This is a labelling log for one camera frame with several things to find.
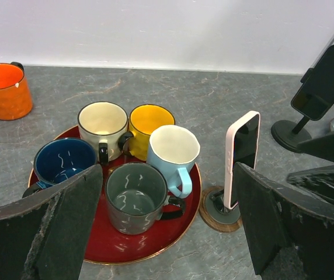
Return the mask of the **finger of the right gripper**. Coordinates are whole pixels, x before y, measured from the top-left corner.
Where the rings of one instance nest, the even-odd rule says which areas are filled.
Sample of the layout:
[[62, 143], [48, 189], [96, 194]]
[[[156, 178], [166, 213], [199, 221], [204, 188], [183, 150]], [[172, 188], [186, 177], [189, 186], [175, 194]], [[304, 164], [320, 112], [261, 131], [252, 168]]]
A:
[[290, 173], [286, 181], [334, 205], [334, 165]]
[[297, 144], [297, 149], [317, 158], [334, 162], [334, 131]]

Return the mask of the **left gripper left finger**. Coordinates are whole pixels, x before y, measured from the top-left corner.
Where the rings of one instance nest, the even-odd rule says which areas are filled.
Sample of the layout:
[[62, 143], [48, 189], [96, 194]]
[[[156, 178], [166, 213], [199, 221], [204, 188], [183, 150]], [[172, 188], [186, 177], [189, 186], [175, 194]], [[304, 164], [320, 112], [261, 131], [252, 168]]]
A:
[[0, 206], [0, 279], [78, 279], [102, 185], [96, 164]]

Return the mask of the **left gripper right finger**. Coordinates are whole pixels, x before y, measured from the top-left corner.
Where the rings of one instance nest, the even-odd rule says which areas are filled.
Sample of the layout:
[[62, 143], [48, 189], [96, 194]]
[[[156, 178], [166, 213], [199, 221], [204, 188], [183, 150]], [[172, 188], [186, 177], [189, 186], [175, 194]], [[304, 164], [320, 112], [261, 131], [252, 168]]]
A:
[[233, 185], [254, 271], [263, 279], [334, 279], [334, 205], [243, 163]]

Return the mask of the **black clamp phone stand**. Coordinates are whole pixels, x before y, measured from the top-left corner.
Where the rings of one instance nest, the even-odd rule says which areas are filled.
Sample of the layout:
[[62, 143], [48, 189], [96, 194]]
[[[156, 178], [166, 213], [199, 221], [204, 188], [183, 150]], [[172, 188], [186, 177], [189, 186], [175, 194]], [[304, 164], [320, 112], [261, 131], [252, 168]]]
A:
[[272, 136], [282, 147], [298, 153], [297, 144], [311, 139], [310, 133], [304, 128], [308, 121], [313, 120], [304, 115], [298, 123], [289, 120], [277, 121], [271, 127]]

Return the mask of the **pink case phone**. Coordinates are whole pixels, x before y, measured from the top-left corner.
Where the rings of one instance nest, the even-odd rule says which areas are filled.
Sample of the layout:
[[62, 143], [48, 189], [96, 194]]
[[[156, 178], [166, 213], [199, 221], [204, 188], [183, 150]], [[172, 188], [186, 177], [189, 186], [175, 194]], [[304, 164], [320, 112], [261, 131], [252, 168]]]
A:
[[234, 164], [244, 163], [255, 168], [258, 153], [260, 113], [249, 111], [229, 126], [225, 136], [224, 206], [234, 209], [238, 205], [233, 186]]

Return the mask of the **grey stand wooden base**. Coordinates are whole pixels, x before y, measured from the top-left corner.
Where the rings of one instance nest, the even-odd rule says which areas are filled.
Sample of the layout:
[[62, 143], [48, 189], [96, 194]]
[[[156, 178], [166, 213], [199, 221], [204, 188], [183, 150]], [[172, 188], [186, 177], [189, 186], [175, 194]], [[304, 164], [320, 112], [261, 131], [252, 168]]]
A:
[[220, 185], [212, 185], [203, 190], [199, 213], [212, 229], [230, 233], [242, 226], [242, 218], [237, 204], [233, 209], [224, 206], [224, 193], [224, 187]]

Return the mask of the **dark blue mug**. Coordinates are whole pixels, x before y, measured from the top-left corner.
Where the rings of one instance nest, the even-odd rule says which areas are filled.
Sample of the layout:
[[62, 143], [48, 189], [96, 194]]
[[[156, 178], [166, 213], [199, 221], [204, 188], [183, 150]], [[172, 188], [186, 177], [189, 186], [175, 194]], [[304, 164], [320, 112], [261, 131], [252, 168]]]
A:
[[36, 153], [33, 170], [38, 181], [22, 197], [59, 184], [96, 163], [96, 152], [86, 141], [79, 138], [53, 140]]

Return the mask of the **light blue mug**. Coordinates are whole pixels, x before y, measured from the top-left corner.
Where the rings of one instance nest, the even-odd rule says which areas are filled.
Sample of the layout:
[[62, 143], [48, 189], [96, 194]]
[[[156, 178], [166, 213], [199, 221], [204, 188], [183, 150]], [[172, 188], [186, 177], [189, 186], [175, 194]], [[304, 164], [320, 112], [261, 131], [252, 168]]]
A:
[[149, 138], [147, 163], [162, 173], [174, 196], [186, 198], [193, 189], [190, 171], [199, 154], [200, 144], [191, 131], [163, 125]]

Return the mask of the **orange enamel mug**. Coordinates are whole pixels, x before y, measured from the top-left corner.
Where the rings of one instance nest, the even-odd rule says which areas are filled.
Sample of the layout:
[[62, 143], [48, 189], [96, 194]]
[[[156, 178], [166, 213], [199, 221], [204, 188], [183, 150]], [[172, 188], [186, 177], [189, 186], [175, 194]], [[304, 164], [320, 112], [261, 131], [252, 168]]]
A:
[[24, 66], [19, 62], [0, 63], [0, 120], [17, 120], [32, 108]]

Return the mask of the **yellow mug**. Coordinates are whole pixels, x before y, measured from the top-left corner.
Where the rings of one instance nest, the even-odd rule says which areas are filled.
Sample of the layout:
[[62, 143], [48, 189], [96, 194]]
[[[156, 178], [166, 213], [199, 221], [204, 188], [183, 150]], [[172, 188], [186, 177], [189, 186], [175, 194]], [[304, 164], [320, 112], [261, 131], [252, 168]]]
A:
[[163, 125], [175, 125], [175, 122], [173, 114], [162, 106], [137, 106], [130, 113], [128, 131], [119, 138], [118, 147], [125, 155], [146, 161], [152, 132]]

